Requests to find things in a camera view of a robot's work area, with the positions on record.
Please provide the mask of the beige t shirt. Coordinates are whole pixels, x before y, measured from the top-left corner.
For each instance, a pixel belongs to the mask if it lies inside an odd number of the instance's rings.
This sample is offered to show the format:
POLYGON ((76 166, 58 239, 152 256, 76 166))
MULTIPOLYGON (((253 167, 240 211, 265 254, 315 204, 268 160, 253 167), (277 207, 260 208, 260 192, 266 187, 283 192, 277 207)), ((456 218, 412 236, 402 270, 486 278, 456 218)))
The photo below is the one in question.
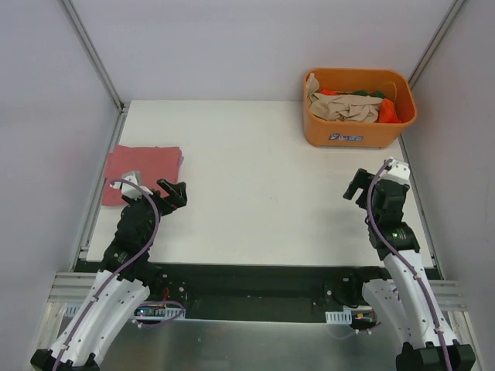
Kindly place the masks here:
POLYGON ((309 112, 324 121, 378 122, 384 98, 359 94, 325 94, 314 73, 306 81, 309 112))

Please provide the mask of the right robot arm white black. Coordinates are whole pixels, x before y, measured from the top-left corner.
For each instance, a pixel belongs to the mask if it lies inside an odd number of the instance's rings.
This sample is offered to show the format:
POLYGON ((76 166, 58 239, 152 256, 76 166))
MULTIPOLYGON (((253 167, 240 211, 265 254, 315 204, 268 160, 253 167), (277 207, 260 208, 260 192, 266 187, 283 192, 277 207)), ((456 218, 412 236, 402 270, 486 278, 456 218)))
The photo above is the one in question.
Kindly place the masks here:
POLYGON ((368 303, 398 341, 398 370, 471 370, 476 355, 449 326, 428 282, 420 246, 403 220, 410 168, 389 158, 377 173, 358 169, 344 199, 367 212, 370 244, 389 279, 360 278, 348 285, 350 300, 368 303))

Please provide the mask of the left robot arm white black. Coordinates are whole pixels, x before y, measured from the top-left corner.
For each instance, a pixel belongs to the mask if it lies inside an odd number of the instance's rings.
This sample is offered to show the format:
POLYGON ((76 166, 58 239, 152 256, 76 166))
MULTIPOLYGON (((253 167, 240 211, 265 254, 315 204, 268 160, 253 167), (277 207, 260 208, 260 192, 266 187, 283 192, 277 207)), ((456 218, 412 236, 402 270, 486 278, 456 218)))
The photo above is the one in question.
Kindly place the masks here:
POLYGON ((186 183, 156 182, 149 189, 137 172, 110 182, 126 205, 113 240, 104 252, 94 283, 69 325, 30 363, 36 370, 98 370, 135 310, 146 300, 164 298, 163 270, 150 262, 150 249, 160 220, 186 206, 186 183))

